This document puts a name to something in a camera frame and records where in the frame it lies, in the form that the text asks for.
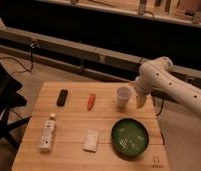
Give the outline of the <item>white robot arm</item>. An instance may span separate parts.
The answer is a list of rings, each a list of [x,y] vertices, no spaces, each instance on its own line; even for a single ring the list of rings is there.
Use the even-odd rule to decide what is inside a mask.
[[[147,95],[157,87],[201,119],[201,89],[172,76],[172,68],[168,57],[149,60],[139,67],[139,75],[131,82],[136,92],[136,106],[142,108]]]

